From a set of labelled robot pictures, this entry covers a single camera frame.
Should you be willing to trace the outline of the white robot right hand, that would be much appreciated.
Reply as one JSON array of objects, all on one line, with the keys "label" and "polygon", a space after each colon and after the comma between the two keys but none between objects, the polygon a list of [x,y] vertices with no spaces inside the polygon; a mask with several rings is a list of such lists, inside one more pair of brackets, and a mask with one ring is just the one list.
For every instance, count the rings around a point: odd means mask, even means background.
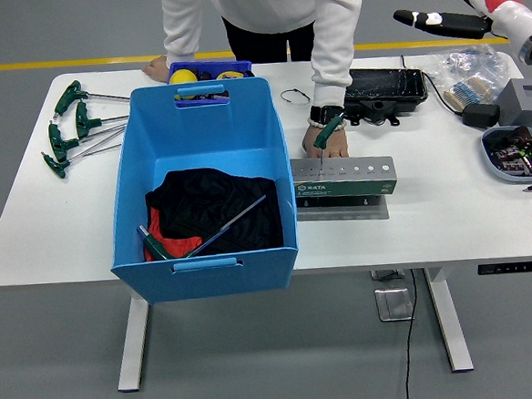
[{"label": "white robot right hand", "polygon": [[506,38],[519,56],[532,54],[532,11],[520,0],[464,0],[474,15],[397,10],[393,18],[432,35],[481,39],[486,34]]}]

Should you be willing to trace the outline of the person's left hand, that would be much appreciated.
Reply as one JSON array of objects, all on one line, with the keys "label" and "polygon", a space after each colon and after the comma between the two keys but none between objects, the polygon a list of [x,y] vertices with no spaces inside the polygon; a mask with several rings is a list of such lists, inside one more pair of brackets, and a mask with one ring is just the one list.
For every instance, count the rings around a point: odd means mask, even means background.
[{"label": "person's left hand", "polygon": [[303,137],[302,148],[310,158],[348,158],[348,141],[344,129],[335,130],[326,143],[325,149],[319,149],[314,146],[316,138],[321,134],[322,130],[309,126]]}]

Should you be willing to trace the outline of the person's right hand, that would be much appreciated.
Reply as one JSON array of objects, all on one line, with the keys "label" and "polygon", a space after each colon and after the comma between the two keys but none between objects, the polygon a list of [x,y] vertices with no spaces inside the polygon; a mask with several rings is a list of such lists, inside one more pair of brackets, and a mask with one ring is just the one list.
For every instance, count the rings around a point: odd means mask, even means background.
[{"label": "person's right hand", "polygon": [[147,65],[142,68],[142,71],[148,77],[160,82],[169,82],[169,66],[167,65],[168,58],[160,56],[152,59]]}]

